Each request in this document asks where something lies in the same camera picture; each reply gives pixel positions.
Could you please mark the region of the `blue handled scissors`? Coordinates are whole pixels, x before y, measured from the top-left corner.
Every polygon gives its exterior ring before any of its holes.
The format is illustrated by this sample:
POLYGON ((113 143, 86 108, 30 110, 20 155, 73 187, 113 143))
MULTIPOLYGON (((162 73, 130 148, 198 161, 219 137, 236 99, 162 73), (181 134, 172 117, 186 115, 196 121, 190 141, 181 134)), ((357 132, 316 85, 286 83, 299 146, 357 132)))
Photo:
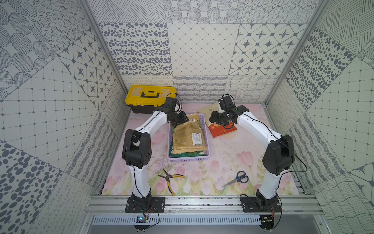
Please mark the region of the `blue handled scissors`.
POLYGON ((231 180, 230 182, 226 183, 222 188, 225 188, 231 184, 234 184, 236 182, 238 183, 247 183, 249 181, 249 177, 246 175, 245 171, 238 171, 236 174, 236 177, 231 180))

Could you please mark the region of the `lilac plastic basket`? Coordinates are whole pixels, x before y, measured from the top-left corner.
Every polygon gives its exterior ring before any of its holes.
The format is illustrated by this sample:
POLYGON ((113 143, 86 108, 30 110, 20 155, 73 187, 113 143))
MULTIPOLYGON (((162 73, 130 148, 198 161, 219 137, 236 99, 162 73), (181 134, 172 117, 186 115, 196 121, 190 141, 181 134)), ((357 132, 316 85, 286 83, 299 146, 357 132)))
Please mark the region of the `lilac plastic basket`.
POLYGON ((182 158, 172 158, 171 157, 171 146, 173 145, 173 136, 172 136, 172 130, 173 126, 169 125, 169 133, 168 133, 168 160, 172 162, 182 162, 182 161, 198 161, 198 160, 207 160, 210 157, 209 154, 209 141, 208 141, 208 135, 207 135, 207 126, 205 122, 205 115, 204 114, 198 114, 199 115, 199 121, 202 126, 203 136, 204 140, 206 142, 207 150, 203 152, 203 154, 196 157, 182 157, 182 158))

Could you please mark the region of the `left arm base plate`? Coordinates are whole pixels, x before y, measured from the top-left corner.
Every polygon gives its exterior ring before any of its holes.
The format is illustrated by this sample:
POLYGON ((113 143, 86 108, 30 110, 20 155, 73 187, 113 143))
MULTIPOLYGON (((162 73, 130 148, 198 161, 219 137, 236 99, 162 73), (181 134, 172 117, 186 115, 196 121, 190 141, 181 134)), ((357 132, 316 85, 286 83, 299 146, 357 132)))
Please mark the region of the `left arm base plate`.
POLYGON ((147 197, 145 199, 132 195, 126 204, 126 213, 144 213, 151 209, 151 212, 163 213, 165 209, 165 197, 147 197))

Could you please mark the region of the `yellow and black toolbox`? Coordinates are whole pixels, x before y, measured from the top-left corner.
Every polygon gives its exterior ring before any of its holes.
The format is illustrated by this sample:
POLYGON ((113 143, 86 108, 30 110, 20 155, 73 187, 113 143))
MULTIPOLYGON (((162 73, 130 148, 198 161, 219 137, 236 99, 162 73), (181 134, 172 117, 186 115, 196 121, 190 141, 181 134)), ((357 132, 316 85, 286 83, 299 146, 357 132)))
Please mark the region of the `yellow and black toolbox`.
POLYGON ((169 86, 133 85, 125 102, 135 114, 153 114, 166 97, 176 98, 177 90, 169 86))

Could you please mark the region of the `small circuit board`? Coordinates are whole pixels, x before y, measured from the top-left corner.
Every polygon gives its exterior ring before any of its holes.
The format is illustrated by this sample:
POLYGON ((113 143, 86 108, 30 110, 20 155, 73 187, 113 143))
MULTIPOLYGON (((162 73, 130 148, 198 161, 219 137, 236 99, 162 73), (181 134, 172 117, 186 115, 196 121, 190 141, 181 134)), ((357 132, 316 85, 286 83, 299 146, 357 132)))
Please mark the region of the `small circuit board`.
POLYGON ((143 215, 138 215, 136 217, 134 227, 138 231, 145 231, 146 229, 148 229, 150 227, 150 224, 149 224, 148 219, 146 217, 144 217, 143 215))
POLYGON ((268 216, 268 215, 260 215, 260 222, 261 224, 259 225, 260 228, 263 230, 272 230, 274 225, 275 225, 275 219, 273 216, 268 216))

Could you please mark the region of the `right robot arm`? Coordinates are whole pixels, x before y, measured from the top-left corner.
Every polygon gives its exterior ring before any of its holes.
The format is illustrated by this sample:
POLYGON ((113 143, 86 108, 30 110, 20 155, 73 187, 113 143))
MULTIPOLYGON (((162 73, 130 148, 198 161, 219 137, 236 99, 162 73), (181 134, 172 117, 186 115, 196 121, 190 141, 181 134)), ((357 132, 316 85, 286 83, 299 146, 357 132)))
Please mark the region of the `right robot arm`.
POLYGON ((289 135, 282 136, 271 130, 245 106, 236 106, 229 94, 218 100, 218 108, 218 111, 211 113, 210 122, 225 128, 230 123, 237 124, 255 136, 266 150, 263 157, 266 173, 262 185, 256 192, 256 205, 263 210, 276 202, 281 178, 289 172, 295 161, 294 141, 289 135))

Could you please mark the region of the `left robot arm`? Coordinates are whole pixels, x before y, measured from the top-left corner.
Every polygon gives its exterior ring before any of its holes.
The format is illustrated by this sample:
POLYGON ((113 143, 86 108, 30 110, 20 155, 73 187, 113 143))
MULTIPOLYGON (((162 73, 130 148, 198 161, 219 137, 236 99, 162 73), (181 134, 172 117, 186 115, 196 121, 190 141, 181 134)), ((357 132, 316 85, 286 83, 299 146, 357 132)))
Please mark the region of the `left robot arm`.
POLYGON ((144 124, 125 132, 122 158, 132 174, 134 191, 131 198, 136 204, 148 207, 152 201, 147 168, 152 156, 152 136, 166 123, 176 127, 188 121, 180 102, 174 97, 166 97, 164 104, 157 107, 144 124))

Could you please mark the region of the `aluminium mounting rail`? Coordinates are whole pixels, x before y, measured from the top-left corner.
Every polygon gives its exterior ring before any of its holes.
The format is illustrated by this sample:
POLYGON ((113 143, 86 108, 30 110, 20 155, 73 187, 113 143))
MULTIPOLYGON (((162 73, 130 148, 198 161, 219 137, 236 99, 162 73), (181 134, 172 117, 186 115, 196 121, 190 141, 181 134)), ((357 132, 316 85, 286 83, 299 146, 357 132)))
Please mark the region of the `aluminium mounting rail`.
MULTIPOLYGON (((128 196, 91 196, 84 215, 125 214, 128 196)), ((160 215, 270 215, 244 213, 239 196, 165 196, 165 209, 160 215)), ((283 215, 321 215, 322 207, 314 196, 280 196, 283 215)))

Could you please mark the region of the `right small circuit board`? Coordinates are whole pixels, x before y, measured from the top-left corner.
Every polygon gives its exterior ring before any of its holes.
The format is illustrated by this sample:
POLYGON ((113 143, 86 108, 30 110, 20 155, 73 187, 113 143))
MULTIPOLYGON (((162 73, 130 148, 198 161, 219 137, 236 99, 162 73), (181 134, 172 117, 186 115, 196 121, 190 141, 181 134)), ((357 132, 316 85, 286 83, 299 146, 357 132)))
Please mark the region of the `right small circuit board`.
POLYGON ((263 230, 272 230, 274 225, 275 225, 275 219, 273 216, 268 216, 268 215, 260 215, 260 222, 261 224, 259 225, 260 228, 263 230))

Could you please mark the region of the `left small circuit board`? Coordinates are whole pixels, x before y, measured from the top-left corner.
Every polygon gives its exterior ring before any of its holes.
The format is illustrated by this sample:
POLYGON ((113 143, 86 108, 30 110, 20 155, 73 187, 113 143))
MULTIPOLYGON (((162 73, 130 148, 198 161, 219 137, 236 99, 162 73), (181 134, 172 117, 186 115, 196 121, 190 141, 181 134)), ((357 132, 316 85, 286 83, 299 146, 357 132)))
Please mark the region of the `left small circuit board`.
POLYGON ((144 217, 143 215, 138 215, 136 217, 134 227, 138 231, 145 231, 146 229, 148 229, 150 227, 150 224, 149 224, 148 219, 146 217, 144 217))

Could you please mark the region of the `beige red cassava chips bag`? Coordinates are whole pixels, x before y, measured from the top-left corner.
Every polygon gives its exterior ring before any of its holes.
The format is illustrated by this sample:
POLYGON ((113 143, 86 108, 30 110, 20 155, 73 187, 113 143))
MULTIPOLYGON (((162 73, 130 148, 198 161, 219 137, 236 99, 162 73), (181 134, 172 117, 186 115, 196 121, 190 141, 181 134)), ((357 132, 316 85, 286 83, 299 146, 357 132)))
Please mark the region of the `beige red cassava chips bag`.
POLYGON ((199 114, 204 114, 205 123, 206 123, 207 127, 209 128, 213 138, 216 138, 218 136, 221 136, 221 135, 224 135, 224 134, 227 134, 227 133, 230 133, 230 132, 233 132, 233 131, 237 130, 237 128, 231 122, 229 123, 229 125, 227 127, 223 127, 221 125, 218 125, 218 124, 215 124, 215 123, 209 121, 209 118, 211 117, 212 112, 219 110, 218 105, 219 105, 218 102, 216 102, 212 105, 200 108, 198 110, 199 114))

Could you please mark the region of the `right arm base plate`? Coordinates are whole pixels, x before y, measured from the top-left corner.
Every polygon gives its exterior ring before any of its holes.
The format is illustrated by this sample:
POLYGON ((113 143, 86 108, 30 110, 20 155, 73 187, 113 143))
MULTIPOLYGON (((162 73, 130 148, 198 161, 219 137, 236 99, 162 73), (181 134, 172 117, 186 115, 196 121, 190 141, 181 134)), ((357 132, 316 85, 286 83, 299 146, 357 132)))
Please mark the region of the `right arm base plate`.
POLYGON ((280 213, 282 211, 278 196, 265 199, 261 195, 258 197, 241 196, 240 202, 244 213, 280 213))

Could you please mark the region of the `dark green striped snack bag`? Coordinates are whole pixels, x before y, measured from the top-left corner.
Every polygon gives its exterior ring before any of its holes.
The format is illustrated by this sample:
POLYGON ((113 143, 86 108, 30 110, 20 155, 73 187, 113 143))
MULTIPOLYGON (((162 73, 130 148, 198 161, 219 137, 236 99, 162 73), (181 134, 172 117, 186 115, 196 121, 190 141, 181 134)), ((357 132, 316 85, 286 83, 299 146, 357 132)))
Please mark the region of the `dark green striped snack bag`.
POLYGON ((207 150, 206 141, 202 137, 172 139, 168 147, 170 158, 202 157, 206 156, 207 150))

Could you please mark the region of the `gold foil chips bag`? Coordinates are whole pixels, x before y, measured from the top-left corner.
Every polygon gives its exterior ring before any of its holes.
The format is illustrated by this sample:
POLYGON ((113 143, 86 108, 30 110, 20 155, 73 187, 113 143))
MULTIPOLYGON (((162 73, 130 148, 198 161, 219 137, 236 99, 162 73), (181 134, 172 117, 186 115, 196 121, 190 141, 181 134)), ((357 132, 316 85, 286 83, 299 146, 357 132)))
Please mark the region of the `gold foil chips bag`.
POLYGON ((187 115, 188 121, 172 130, 173 153, 183 154, 207 150, 199 114, 187 115))

